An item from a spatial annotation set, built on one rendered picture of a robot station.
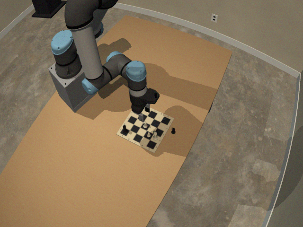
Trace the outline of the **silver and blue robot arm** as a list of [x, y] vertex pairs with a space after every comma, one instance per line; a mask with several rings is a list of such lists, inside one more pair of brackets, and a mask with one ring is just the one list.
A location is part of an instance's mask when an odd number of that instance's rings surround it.
[[118, 75], [128, 81], [132, 91], [141, 91], [147, 85], [146, 67], [141, 61], [132, 61], [114, 51], [107, 57], [106, 63], [101, 64], [96, 39], [104, 31], [101, 22], [104, 15], [117, 1], [67, 0], [64, 18], [69, 30], [58, 32], [51, 41], [57, 76], [70, 79], [83, 68], [86, 78], [82, 86], [89, 95], [99, 91]]

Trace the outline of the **black and cream chessboard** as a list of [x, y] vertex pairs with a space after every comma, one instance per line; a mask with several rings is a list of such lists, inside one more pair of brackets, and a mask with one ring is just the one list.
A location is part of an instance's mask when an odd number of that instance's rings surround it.
[[[146, 112], [145, 108], [141, 113], [143, 114], [144, 122], [147, 123], [147, 128], [143, 127], [144, 124], [139, 120], [139, 115], [131, 111], [117, 132], [117, 135], [152, 153], [155, 153], [174, 118], [152, 108], [150, 108], [150, 113]], [[125, 125], [128, 130], [127, 134], [123, 133], [123, 125]], [[147, 137], [148, 132], [151, 135], [150, 137]], [[157, 140], [153, 139], [154, 132], [157, 132]]]

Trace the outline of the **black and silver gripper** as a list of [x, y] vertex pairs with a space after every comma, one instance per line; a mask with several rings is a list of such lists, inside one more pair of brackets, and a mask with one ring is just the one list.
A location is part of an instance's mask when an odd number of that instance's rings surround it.
[[148, 89], [147, 86], [145, 89], [143, 89], [143, 91], [141, 90], [140, 92], [132, 91], [129, 88], [129, 96], [132, 103], [132, 111], [134, 114], [139, 115], [139, 120], [142, 122], [144, 122], [144, 117], [141, 112], [144, 107], [146, 112], [150, 112], [150, 104], [155, 104], [160, 97], [156, 90], [152, 88]]

